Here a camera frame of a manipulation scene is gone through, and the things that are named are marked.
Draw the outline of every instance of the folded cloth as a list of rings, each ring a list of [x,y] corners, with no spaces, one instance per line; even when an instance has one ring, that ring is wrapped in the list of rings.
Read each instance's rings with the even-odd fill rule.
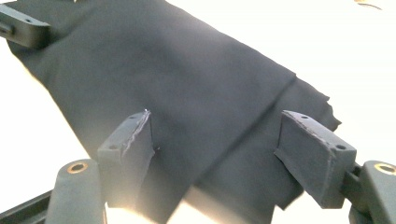
[[[159,223],[193,183],[243,198],[246,214],[270,222],[274,204],[302,191],[273,154],[280,111],[302,109],[332,129],[339,123],[328,98],[290,70],[163,0],[7,5],[51,25],[46,48],[9,46],[93,159],[125,118],[151,111],[156,154],[135,209]]]

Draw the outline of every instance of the white table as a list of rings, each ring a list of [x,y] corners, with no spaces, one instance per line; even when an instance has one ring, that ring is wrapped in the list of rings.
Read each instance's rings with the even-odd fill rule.
[[[336,133],[358,150],[359,164],[396,164],[396,13],[359,7],[352,0],[169,2],[329,95],[334,115],[343,121]],[[4,39],[0,66],[1,213],[52,189],[59,168],[88,156]],[[277,208],[273,223],[348,223],[349,206],[321,210],[304,195],[286,212]],[[186,203],[177,211],[171,223],[214,223]],[[114,211],[109,220],[121,223],[115,221],[120,216]]]

